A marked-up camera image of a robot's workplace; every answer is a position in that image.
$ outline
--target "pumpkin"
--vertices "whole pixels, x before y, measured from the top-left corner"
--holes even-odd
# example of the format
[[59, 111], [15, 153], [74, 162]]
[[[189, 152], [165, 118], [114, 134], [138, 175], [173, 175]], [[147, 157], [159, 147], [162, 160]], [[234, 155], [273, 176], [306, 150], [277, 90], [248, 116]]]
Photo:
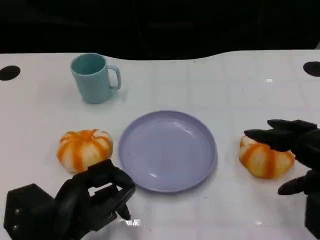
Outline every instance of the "pumpkin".
[[291, 151], [272, 150], [266, 144], [243, 136], [240, 141], [239, 160], [252, 175], [274, 179], [293, 167], [295, 155]]
[[68, 131], [60, 140], [56, 156], [69, 172], [80, 173], [109, 159], [112, 152], [113, 141], [109, 133], [93, 129]]

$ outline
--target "white table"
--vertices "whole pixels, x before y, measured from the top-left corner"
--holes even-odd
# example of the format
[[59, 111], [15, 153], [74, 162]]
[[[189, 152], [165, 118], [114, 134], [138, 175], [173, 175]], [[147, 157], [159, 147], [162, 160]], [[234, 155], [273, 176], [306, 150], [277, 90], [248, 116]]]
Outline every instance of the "white table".
[[[69, 65], [79, 54], [2, 54], [0, 69], [21, 74], [0, 81], [0, 195], [3, 221], [9, 190], [36, 183], [55, 196], [71, 175], [59, 164], [60, 137], [98, 128], [114, 141], [112, 160], [125, 127], [155, 110], [178, 110], [203, 121], [218, 149], [216, 172], [203, 184], [176, 195], [137, 189], [128, 206], [132, 222], [117, 219], [84, 239], [108, 240], [313, 240], [304, 228], [306, 197], [278, 196], [278, 187], [302, 176], [295, 163], [278, 180], [252, 177], [237, 153], [243, 130], [267, 128], [267, 120], [320, 123], [320, 79], [303, 64], [320, 50], [238, 51], [202, 59], [131, 61], [108, 58], [120, 68], [123, 87], [98, 105], [81, 100]], [[9, 236], [0, 227], [0, 239]]]

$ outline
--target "lavender plate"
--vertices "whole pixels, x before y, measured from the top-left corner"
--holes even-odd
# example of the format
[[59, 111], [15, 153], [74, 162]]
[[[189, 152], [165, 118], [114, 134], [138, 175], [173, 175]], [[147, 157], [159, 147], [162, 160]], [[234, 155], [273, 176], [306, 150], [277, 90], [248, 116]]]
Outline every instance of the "lavender plate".
[[157, 111], [126, 128], [119, 160], [140, 187], [175, 193], [194, 187], [214, 170], [217, 147], [198, 119], [177, 111]]

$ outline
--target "mug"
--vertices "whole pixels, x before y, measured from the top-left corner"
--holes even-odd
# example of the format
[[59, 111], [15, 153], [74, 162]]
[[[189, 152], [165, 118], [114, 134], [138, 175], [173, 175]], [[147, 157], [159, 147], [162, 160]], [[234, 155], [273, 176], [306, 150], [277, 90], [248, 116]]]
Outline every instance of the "mug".
[[[100, 54], [80, 55], [72, 61], [70, 68], [83, 100], [89, 104], [103, 103], [112, 97], [113, 90], [121, 88], [119, 68], [108, 66]], [[115, 71], [117, 86], [111, 86], [108, 69]]]

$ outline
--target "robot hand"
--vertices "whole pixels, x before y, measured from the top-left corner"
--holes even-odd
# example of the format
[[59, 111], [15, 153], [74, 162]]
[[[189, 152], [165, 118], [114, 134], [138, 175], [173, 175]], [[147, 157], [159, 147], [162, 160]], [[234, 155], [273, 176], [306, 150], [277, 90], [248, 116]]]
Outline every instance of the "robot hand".
[[[88, 191], [92, 187], [99, 188], [94, 195]], [[55, 198], [36, 184], [9, 191], [4, 228], [12, 240], [80, 240], [117, 214], [130, 220], [126, 203], [135, 190], [125, 172], [104, 160], [67, 180]]]
[[290, 180], [278, 189], [279, 195], [304, 192], [307, 195], [305, 226], [320, 239], [320, 129], [316, 124], [295, 120], [272, 119], [267, 123], [270, 130], [250, 129], [244, 134], [271, 149], [292, 151], [295, 159], [311, 168], [305, 176]]

